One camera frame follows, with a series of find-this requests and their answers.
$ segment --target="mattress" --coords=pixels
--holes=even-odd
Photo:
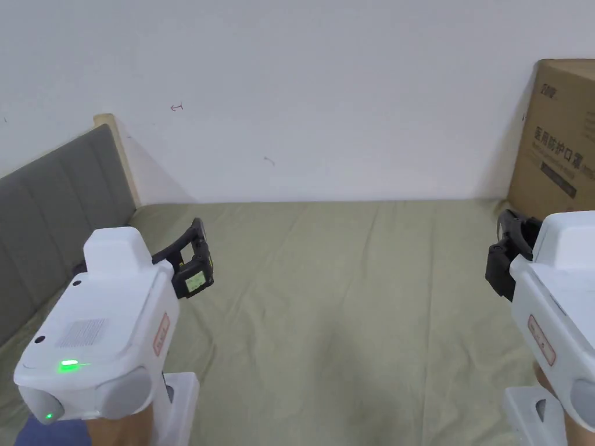
[[[489,200],[155,205],[155,252],[195,216],[215,284],[180,301],[165,372],[201,382],[192,445],[508,445],[503,390],[532,355],[484,280]],[[37,315],[0,351],[0,443],[26,417],[11,384]]]

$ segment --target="cardboard box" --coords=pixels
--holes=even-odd
[[[542,219],[595,209],[595,60],[539,62],[508,200]]]

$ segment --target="gray upholstered headboard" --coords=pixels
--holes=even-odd
[[[125,225],[136,209],[107,116],[114,126],[0,178],[0,345],[70,280],[91,232]]]

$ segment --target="white mount base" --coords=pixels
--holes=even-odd
[[[174,390],[167,427],[159,438],[153,435],[151,446],[188,446],[199,384],[194,373],[166,373],[165,383]]]
[[[522,446],[568,446],[564,409],[543,387],[509,387],[502,405]]]

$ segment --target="white wall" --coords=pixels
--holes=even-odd
[[[594,57],[594,15],[592,0],[3,0],[0,175],[112,112],[144,203],[503,196],[534,63]]]

